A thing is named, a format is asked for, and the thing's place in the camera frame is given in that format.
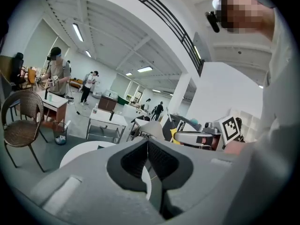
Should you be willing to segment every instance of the table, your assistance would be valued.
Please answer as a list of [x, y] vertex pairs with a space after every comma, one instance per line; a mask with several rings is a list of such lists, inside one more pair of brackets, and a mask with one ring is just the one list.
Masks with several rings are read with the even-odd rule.
[[47, 117], [46, 117], [45, 121], [43, 121], [42, 125], [52, 129], [53, 123], [47, 122], [48, 117], [51, 117], [52, 119], [56, 120], [57, 122], [63, 121], [65, 123], [68, 100], [63, 97], [57, 96], [53, 93], [50, 93], [50, 92], [48, 92], [47, 100], [46, 100], [45, 93], [46, 93], [45, 90], [37, 92], [37, 94], [43, 100], [44, 114], [47, 115]]
[[[92, 141], [92, 142], [81, 143], [81, 144], [73, 147], [72, 149], [70, 149], [65, 154], [65, 156], [63, 157], [63, 159], [60, 163], [60, 168], [63, 167], [64, 165], [68, 164], [73, 159], [75, 159], [76, 157], [78, 157], [78, 156], [80, 156], [84, 153], [97, 150], [98, 146], [100, 146], [102, 148], [107, 148], [107, 147], [110, 147], [110, 146], [113, 146], [113, 145], [115, 145], [115, 144], [112, 143], [112, 142], [103, 142], [103, 141]], [[149, 200], [150, 195], [151, 195], [152, 185], [151, 185], [150, 175], [149, 175], [146, 167], [144, 167], [143, 170], [142, 170], [142, 181], [144, 183], [146, 183], [146, 185], [147, 185], [146, 198]]]
[[133, 123], [133, 126], [132, 126], [132, 129], [130, 130], [130, 133], [129, 133], [129, 135], [128, 135], [128, 138], [127, 138], [127, 140], [126, 140], [126, 142], [128, 142], [128, 139], [129, 139], [129, 137], [130, 137], [130, 135], [131, 135], [131, 133], [132, 133], [132, 130], [134, 129], [134, 127], [135, 127], [135, 124], [138, 126], [138, 128], [140, 127], [140, 126], [143, 126], [143, 125], [145, 125], [145, 124], [147, 124], [148, 123], [148, 121], [146, 121], [146, 120], [142, 120], [142, 119], [135, 119], [135, 122]]
[[[94, 113], [93, 110], [90, 114], [90, 119], [89, 119], [85, 138], [88, 139], [89, 135], [95, 135], [95, 136], [104, 137], [104, 138], [111, 138], [115, 143], [119, 143], [123, 136], [125, 128], [128, 126], [125, 118], [121, 115], [114, 114], [112, 117], [112, 120], [109, 121], [109, 118], [111, 116], [110, 112], [106, 112], [106, 111], [97, 109], [96, 110], [97, 112]], [[119, 128], [117, 128], [117, 130], [113, 130], [113, 129], [108, 129], [107, 126], [106, 127], [93, 126], [90, 124], [91, 120], [103, 122], [103, 123], [110, 124], [110, 125], [120, 126], [120, 127], [122, 127], [122, 131], [120, 133]]]
[[117, 104], [117, 101], [112, 97], [102, 95], [98, 104], [98, 108], [112, 112]]
[[123, 107], [122, 115], [124, 117], [130, 118], [130, 119], [135, 119], [136, 117], [139, 117], [139, 116], [142, 116], [142, 115], [150, 117], [142, 109], [139, 109], [139, 108], [127, 105], [127, 104], [125, 104], [124, 107]]

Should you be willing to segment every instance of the white cabinet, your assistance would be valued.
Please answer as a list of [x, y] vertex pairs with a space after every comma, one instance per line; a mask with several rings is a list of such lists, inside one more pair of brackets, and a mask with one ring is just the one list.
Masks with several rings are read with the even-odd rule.
[[260, 119], [245, 112], [235, 108], [230, 109], [229, 115], [235, 118], [242, 119], [242, 126], [240, 133], [244, 136], [244, 140], [247, 143], [255, 142], [255, 136], [260, 123]]

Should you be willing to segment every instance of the hand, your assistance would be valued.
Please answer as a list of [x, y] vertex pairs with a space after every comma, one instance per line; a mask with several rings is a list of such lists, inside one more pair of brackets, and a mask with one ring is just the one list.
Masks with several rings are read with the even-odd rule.
[[36, 77], [36, 83], [40, 83], [41, 82], [41, 77]]

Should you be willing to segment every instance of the backpack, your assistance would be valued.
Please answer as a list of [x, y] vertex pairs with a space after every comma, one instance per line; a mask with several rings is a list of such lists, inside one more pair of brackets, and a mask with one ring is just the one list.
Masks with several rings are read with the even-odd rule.
[[83, 85], [86, 84], [86, 82], [88, 81], [88, 77], [89, 77], [90, 73], [88, 73], [85, 77], [84, 77], [84, 80], [82, 82]]

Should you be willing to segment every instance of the floor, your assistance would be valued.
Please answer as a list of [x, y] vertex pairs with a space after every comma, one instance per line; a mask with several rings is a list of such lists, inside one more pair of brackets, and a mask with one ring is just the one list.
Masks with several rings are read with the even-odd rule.
[[[69, 120], [71, 121], [67, 131], [67, 144], [63, 146], [57, 145], [54, 142], [53, 131], [45, 127], [42, 127], [41, 131], [48, 140], [48, 143], [46, 143], [42, 136], [39, 135], [37, 140], [32, 144], [32, 148], [41, 166], [45, 170], [45, 173], [43, 173], [38, 167], [28, 147], [14, 148], [8, 146], [11, 156], [18, 166], [18, 168], [15, 168], [5, 151], [3, 145], [3, 130], [0, 128], [0, 141], [2, 143], [2, 146], [0, 146], [0, 169], [7, 183], [19, 189], [25, 195], [28, 195], [31, 189], [46, 175], [59, 168], [62, 158], [71, 148], [86, 142], [85, 135], [89, 120], [88, 117], [92, 108], [95, 107], [99, 100], [92, 97], [90, 94], [88, 97], [89, 105], [82, 107], [79, 103], [81, 93], [78, 93], [75, 88], [71, 88], [71, 92], [74, 97], [74, 103], [69, 103], [67, 105], [66, 122]], [[116, 112], [121, 112], [122, 109], [123, 106], [116, 106]], [[14, 114], [14, 119], [18, 120], [20, 118]], [[121, 142], [126, 141], [131, 129], [131, 119], [126, 120], [128, 127], [123, 134]], [[9, 112], [7, 113], [7, 121], [8, 123], [11, 121]]]
[[[71, 121], [68, 125], [68, 134], [74, 135], [77, 137], [85, 138], [86, 136], [86, 130], [89, 122], [89, 116], [92, 112], [92, 109], [96, 106], [97, 103], [99, 103], [99, 99], [94, 98], [92, 96], [92, 93], [88, 96], [87, 102], [88, 105], [84, 105], [83, 107], [80, 105], [80, 99], [82, 93], [77, 92], [76, 88], [70, 87], [71, 91], [69, 91], [69, 97], [71, 97], [71, 94], [74, 98], [73, 103], [69, 103], [67, 105], [67, 113], [66, 113], [66, 122], [69, 120]], [[115, 113], [118, 114], [123, 111], [123, 106], [120, 104], [117, 104], [115, 107]], [[132, 119], [126, 118], [125, 120], [128, 124], [128, 127], [126, 127], [126, 130], [124, 131], [124, 134], [122, 136], [122, 139], [120, 142], [125, 142], [127, 140], [127, 137], [129, 135], [130, 129], [132, 124], [130, 123]]]

